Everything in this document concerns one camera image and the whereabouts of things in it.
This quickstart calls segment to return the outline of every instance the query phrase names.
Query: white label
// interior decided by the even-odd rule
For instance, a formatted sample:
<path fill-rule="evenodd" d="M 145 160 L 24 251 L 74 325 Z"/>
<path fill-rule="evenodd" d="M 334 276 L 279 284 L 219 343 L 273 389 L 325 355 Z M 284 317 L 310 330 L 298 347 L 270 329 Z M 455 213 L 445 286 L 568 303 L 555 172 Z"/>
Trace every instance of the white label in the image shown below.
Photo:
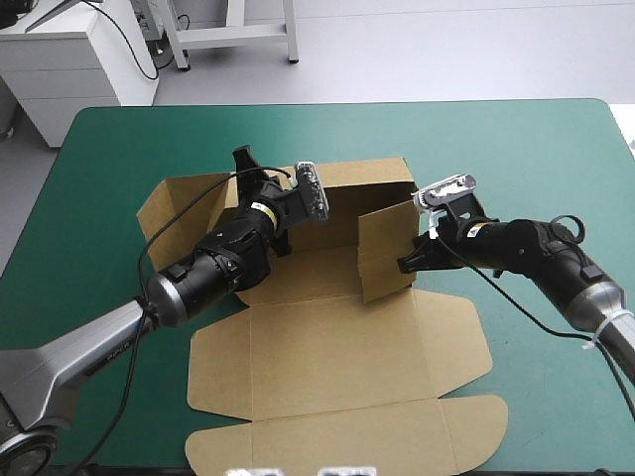
<path fill-rule="evenodd" d="M 469 231 L 467 232 L 467 238 L 474 238 L 478 232 L 480 231 L 480 229 L 485 226 L 487 223 L 478 223 L 474 226 L 472 226 Z"/>

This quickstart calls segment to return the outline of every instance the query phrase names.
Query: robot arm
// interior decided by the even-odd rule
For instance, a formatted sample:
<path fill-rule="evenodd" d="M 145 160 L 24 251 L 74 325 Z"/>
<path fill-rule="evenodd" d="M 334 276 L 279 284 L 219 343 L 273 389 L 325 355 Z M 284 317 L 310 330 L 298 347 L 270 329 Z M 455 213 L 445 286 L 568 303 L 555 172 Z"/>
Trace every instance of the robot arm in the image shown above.
<path fill-rule="evenodd" d="M 532 280 L 569 324 L 599 336 L 635 385 L 635 318 L 626 295 L 579 248 L 584 227 L 576 217 L 551 222 L 527 219 L 502 223 L 488 218 L 474 196 L 472 176 L 453 176 L 420 189 L 415 204 L 430 214 L 430 231 L 415 239 L 415 251 L 399 260 L 402 273 L 450 270 L 465 266 L 437 238 L 470 264 Z M 560 223 L 570 218 L 577 236 Z"/>
<path fill-rule="evenodd" d="M 312 163 L 298 163 L 293 187 L 258 170 L 248 147 L 234 151 L 238 207 L 192 252 L 146 285 L 149 318 L 136 300 L 37 349 L 0 351 L 0 476 L 32 476 L 50 460 L 56 429 L 69 427 L 79 386 L 159 326 L 178 326 L 270 273 L 269 249 L 291 252 L 287 230 L 326 221 L 328 203 Z"/>

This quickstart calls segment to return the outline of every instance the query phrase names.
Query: unfolded box lid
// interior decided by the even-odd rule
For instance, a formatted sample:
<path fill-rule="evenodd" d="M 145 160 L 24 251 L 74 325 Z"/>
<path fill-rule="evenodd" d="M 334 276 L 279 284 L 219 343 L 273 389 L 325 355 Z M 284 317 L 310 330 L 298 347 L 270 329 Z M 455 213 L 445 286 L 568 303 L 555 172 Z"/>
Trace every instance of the unfolded box lid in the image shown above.
<path fill-rule="evenodd" d="M 234 467 L 375 466 L 457 474 L 484 462 L 507 425 L 495 396 L 438 397 L 487 373 L 473 304 L 419 290 L 259 304 L 196 333 L 189 403 L 252 423 L 194 433 L 199 476 Z"/>

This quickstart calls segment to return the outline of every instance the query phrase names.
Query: green table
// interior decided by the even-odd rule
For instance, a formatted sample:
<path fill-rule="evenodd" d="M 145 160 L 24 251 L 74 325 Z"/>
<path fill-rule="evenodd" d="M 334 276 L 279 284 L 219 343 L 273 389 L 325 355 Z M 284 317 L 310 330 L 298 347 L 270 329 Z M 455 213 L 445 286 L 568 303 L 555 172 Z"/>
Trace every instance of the green table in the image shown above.
<path fill-rule="evenodd" d="M 81 112 L 0 281 L 1 348 L 38 346 L 130 300 L 143 246 L 135 212 L 167 176 L 233 169 L 249 143 L 263 165 L 404 156 L 419 185 L 478 180 L 490 216 L 582 217 L 584 248 L 635 291 L 635 163 L 596 100 L 102 108 Z M 521 277 L 500 283 L 549 325 L 567 323 Z M 468 270 L 420 274 L 419 288 L 471 298 L 494 359 L 458 396 L 496 393 L 509 429 L 489 470 L 635 467 L 635 425 L 596 351 L 544 334 Z M 186 403 L 190 337 L 235 311 L 228 298 L 142 345 L 128 412 L 97 460 L 180 466 L 194 430 L 231 418 Z M 119 403 L 126 359 L 84 387 L 58 462 L 76 460 Z"/>

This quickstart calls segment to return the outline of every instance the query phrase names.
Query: white cabinet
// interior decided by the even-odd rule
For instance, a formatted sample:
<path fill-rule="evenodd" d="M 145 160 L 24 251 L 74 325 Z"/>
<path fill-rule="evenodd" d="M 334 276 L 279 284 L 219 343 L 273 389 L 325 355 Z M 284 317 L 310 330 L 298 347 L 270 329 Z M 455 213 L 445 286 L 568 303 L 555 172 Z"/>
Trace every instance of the white cabinet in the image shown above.
<path fill-rule="evenodd" d="M 0 30 L 0 76 L 51 147 L 62 145 L 81 109 L 152 105 L 159 82 L 141 73 L 114 25 L 88 5 L 24 33 L 59 2 L 40 0 L 15 26 Z M 142 68 L 154 75 L 130 2 L 106 0 L 101 7 L 124 31 Z"/>

